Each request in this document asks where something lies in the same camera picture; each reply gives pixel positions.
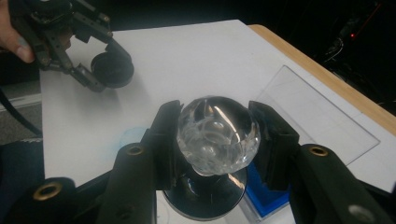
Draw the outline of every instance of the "transparent plastic panel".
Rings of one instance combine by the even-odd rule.
[[[379,140],[324,95],[283,66],[256,100],[270,105],[300,134],[300,144],[333,150],[348,165]]]
[[[379,144],[377,138],[287,66],[277,72],[256,101],[271,106],[282,116],[300,135],[301,145],[323,145],[345,165]],[[262,223],[288,204],[289,193],[269,191],[257,180],[260,177],[254,169],[250,164],[247,194],[241,208],[250,222]]]

